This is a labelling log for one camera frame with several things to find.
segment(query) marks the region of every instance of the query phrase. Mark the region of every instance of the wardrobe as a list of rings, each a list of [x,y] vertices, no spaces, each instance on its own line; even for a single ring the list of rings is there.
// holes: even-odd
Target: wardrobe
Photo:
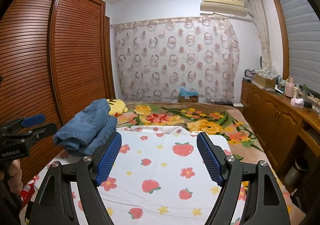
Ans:
[[[44,114],[58,128],[114,98],[102,0],[14,0],[0,21],[0,123]],[[21,160],[26,184],[60,151],[52,137]]]

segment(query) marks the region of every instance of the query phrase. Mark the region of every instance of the silver bolt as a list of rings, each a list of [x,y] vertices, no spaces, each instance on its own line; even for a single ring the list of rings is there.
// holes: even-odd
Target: silver bolt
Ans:
[[[91,156],[85,156],[85,157],[83,158],[83,161],[85,161],[85,162],[90,162],[91,159],[92,159]]]
[[[229,162],[234,162],[236,160],[236,158],[234,156],[227,156],[227,160]]]
[[[52,167],[57,167],[58,165],[59,165],[59,162],[58,162],[58,161],[54,161],[54,162],[51,164]]]
[[[261,160],[259,164],[263,167],[266,167],[268,165],[268,163],[265,160]]]

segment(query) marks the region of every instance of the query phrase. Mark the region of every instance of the gray blind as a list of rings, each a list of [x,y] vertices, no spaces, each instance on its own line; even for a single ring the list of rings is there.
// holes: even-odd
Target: gray blind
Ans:
[[[307,0],[280,0],[289,39],[289,76],[320,92],[320,21]]]

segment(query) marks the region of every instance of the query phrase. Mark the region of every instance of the white strawberry print sheet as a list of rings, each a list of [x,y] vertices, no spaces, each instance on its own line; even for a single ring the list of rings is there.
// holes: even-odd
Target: white strawberry print sheet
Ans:
[[[197,149],[198,132],[180,126],[133,126],[117,131],[122,136],[122,147],[108,180],[98,188],[114,224],[203,225],[220,187],[210,179]],[[209,137],[227,155],[231,154],[224,137]],[[52,162],[68,164],[79,159],[63,151]],[[47,168],[39,173],[36,188]],[[79,223],[87,224],[76,183],[71,188]],[[231,225],[239,224],[244,202],[241,187]]]

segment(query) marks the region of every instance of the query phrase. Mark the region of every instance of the curtain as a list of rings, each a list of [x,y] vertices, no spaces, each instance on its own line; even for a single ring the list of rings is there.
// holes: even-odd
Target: curtain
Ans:
[[[270,55],[269,32],[266,13],[264,12],[261,0],[249,0],[254,14],[254,21],[257,25],[261,48],[262,48],[262,68],[272,70],[272,60]]]
[[[172,102],[183,87],[204,101],[234,102],[240,51],[227,17],[124,23],[115,36],[124,100]]]

